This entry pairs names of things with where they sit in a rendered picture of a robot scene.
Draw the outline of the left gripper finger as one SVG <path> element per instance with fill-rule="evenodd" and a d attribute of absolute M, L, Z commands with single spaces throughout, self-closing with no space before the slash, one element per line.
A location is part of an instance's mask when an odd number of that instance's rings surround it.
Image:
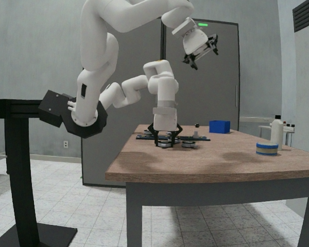
<path fill-rule="evenodd" d="M 180 125 L 177 123 L 177 128 L 179 129 L 176 133 L 174 131 L 171 131 L 172 138 L 171 138 L 171 147 L 175 144 L 175 137 L 183 130 Z"/>
<path fill-rule="evenodd" d="M 156 146 L 158 145 L 158 140 L 159 140 L 159 137 L 158 137 L 158 133 L 159 133 L 159 131 L 154 131 L 153 129 L 152 129 L 152 127 L 153 127 L 153 123 L 148 127 L 148 130 L 154 135 L 154 143 L 156 144 Z"/>

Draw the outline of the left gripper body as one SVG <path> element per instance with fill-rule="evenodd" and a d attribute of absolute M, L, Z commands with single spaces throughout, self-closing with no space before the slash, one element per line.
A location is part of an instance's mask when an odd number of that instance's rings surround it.
<path fill-rule="evenodd" d="M 177 115 L 155 114 L 153 128 L 156 131 L 176 131 Z"/>

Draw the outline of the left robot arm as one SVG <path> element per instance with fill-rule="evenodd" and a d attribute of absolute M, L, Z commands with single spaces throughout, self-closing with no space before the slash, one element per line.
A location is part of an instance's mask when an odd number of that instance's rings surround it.
<path fill-rule="evenodd" d="M 174 107 L 178 106 L 175 102 L 175 94 L 179 89 L 179 84 L 174 79 L 170 63 L 167 60 L 149 62 L 144 65 L 143 69 L 146 75 L 140 75 L 122 83 L 126 98 L 118 83 L 113 82 L 107 86 L 99 98 L 105 110 L 111 104 L 115 108 L 121 108 L 139 101 L 141 94 L 138 89 L 148 87 L 151 94 L 158 95 L 158 107 L 153 108 L 153 114 L 175 115 L 176 108 Z"/>

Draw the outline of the white plastic bottle with black cap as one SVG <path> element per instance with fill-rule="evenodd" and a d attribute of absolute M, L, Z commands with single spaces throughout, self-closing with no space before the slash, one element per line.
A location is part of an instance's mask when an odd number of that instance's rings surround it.
<path fill-rule="evenodd" d="M 283 140 L 283 125 L 280 115 L 275 115 L 275 120 L 272 122 L 271 126 L 271 143 L 278 144 L 278 151 L 282 150 L 282 140 Z"/>

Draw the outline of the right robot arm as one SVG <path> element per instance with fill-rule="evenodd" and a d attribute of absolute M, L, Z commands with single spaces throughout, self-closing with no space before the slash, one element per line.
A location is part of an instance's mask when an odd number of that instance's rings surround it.
<path fill-rule="evenodd" d="M 67 103 L 73 106 L 68 109 L 79 126 L 88 127 L 96 122 L 100 89 L 116 69 L 119 45 L 115 36 L 107 33 L 105 21 L 119 32 L 129 32 L 164 14 L 161 20 L 164 25 L 174 29 L 172 33 L 176 38 L 184 38 L 192 29 L 203 30 L 188 17 L 194 12 L 189 0 L 129 2 L 133 5 L 125 0 L 86 0 L 82 8 L 80 57 L 84 70 L 77 78 L 76 103 Z"/>

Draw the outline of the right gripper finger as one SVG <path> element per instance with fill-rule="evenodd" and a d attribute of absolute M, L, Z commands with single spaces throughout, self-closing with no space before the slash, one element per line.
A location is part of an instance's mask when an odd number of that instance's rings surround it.
<path fill-rule="evenodd" d="M 209 48 L 211 48 L 213 50 L 213 52 L 216 53 L 216 55 L 218 55 L 218 49 L 216 48 L 216 44 L 218 42 L 218 35 L 217 34 L 213 34 L 213 35 L 210 35 L 210 36 L 207 36 L 208 37 L 208 41 L 205 43 L 207 44 L 207 46 Z M 212 40 L 212 41 L 209 41 L 209 40 Z"/>
<path fill-rule="evenodd" d="M 186 64 L 190 64 L 190 66 L 192 68 L 194 68 L 195 70 L 197 70 L 197 65 L 196 63 L 194 62 L 195 61 L 195 58 L 196 58 L 196 55 L 192 55 L 192 54 L 189 54 L 187 55 L 186 53 L 183 55 L 183 57 L 181 58 L 181 62 L 183 63 L 186 63 Z"/>

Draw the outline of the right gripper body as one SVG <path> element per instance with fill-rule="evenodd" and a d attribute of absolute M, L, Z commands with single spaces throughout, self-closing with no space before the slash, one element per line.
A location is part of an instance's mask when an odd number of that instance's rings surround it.
<path fill-rule="evenodd" d="M 189 32 L 189 33 L 188 33 Z M 184 49 L 187 55 L 196 55 L 195 61 L 208 53 L 209 48 L 205 43 L 208 41 L 207 35 L 199 29 L 189 30 L 183 40 Z"/>

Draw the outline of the blue box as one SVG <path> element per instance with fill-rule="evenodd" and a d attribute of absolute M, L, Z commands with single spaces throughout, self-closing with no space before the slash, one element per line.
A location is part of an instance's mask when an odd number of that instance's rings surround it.
<path fill-rule="evenodd" d="M 214 120 L 209 123 L 209 133 L 225 134 L 230 132 L 230 121 Z"/>

